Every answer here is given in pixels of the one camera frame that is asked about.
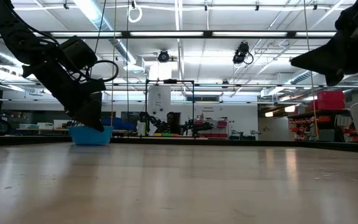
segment ceiling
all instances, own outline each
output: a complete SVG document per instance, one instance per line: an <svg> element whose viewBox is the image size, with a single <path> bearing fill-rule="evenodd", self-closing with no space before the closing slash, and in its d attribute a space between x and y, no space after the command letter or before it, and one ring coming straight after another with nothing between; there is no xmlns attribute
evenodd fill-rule
<svg viewBox="0 0 358 224"><path fill-rule="evenodd" d="M75 3L68 0L69 10L63 8L64 0L12 0L17 8L17 13L38 30L55 31L95 31L96 28L75 7ZM208 12L204 10L188 11L189 8L204 7L204 0L183 0L183 15L179 27L175 22L174 0L137 0L142 7L142 19L136 23L127 20L127 5L131 1L108 0L105 12L110 23L116 30L206 30L207 15L210 30L305 30L305 15L302 10L287 11L297 7L303 7L301 0L260 0L259 11L245 10L246 7L255 7L256 1L248 0L207 0ZM308 6L317 2L317 10L306 10L308 27L312 30L334 30L334 22L341 13L340 9L347 8L354 0L306 0ZM341 4L336 10L329 11L337 2ZM47 10L36 10L40 7L59 7ZM135 18L137 12L131 12ZM250 48L254 48L254 63L247 68L237 70L233 66L232 57L234 51L242 40L248 41ZM96 40L87 39L86 43L96 49L97 55L103 59L113 60L117 53L113 52L108 40L99 40L96 48ZM270 40L262 39L182 39L184 72L186 80L196 80L203 83L221 83L222 79L228 79L231 83L284 83L288 74L298 72L300 69L292 67L289 63L291 57L295 57L308 51L306 40L296 40L293 45L285 50L289 41L294 40ZM309 48L315 49L325 44L328 40L310 40ZM178 58L178 41L176 39L129 39L127 48L135 55L145 58L146 66L157 64L155 53L166 49L168 53ZM138 82L145 80L144 74L126 72L122 62L119 64L119 76L117 82ZM173 66L173 78L180 78L177 62L171 62ZM100 65L94 71L96 77L108 77L112 69L108 65Z"/></svg>

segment blue plastic tub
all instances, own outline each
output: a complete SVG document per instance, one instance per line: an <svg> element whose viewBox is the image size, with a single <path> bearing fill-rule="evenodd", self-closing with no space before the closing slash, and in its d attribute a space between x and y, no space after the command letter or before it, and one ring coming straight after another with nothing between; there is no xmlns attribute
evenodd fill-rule
<svg viewBox="0 0 358 224"><path fill-rule="evenodd" d="M112 127L105 126L101 133L86 126L68 127L73 142L81 146L107 145L110 143Z"/></svg>

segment table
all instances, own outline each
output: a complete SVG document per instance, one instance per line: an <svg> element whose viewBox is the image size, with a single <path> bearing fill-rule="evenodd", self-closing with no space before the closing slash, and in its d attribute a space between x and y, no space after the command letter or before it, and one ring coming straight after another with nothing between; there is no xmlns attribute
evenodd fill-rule
<svg viewBox="0 0 358 224"><path fill-rule="evenodd" d="M27 133L31 133L31 134L38 134L41 135L42 133L60 133L60 134L64 134L64 135L68 135L68 129L63 129L63 128L59 128L59 129L30 129L30 128L17 128L16 131L18 132L27 132Z"/></svg>

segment shelving unit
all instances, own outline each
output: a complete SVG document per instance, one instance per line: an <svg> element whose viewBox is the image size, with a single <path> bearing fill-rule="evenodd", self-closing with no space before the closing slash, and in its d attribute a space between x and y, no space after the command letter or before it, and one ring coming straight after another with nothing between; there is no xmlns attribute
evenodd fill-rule
<svg viewBox="0 0 358 224"><path fill-rule="evenodd" d="M206 137L208 139L227 139L228 138L228 131L227 126L229 121L228 120L213 120L213 119L206 119L206 120L197 120L195 124L203 124L204 122L208 122L214 126L213 129L207 131L199 131L199 137Z"/></svg>
<svg viewBox="0 0 358 224"><path fill-rule="evenodd" d="M318 110L316 111L317 126L320 132L328 133L330 130L334 133L335 142L345 142L345 136L348 135L349 142L358 142L357 131L354 128L338 126L336 124L336 116L351 116L349 110ZM290 131L296 133L294 140L304 141L309 140L311 124L314 124L314 112L297 114L289 116Z"/></svg>

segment black robotic arm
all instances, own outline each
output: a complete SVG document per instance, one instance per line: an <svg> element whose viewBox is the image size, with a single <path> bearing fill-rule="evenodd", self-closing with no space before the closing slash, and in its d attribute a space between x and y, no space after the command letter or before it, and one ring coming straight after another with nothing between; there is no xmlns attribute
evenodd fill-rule
<svg viewBox="0 0 358 224"><path fill-rule="evenodd" d="M100 121L101 98L96 99L93 93L105 90L106 80L92 79L81 71L84 68L88 71L101 61L77 36L60 44L51 35L26 24L13 8L10 0L0 0L0 33L6 47L19 61L26 64L23 66L23 77L34 74L65 107L69 116L103 131ZM117 65L111 63L116 67L116 73L109 80L116 78L118 74ZM73 76L75 73L79 75L78 78ZM81 77L85 77L86 81L80 83Z"/></svg>
<svg viewBox="0 0 358 224"><path fill-rule="evenodd" d="M341 12L335 28L337 33L326 45L291 60L295 67L325 75L329 86L358 72L358 0Z"/></svg>

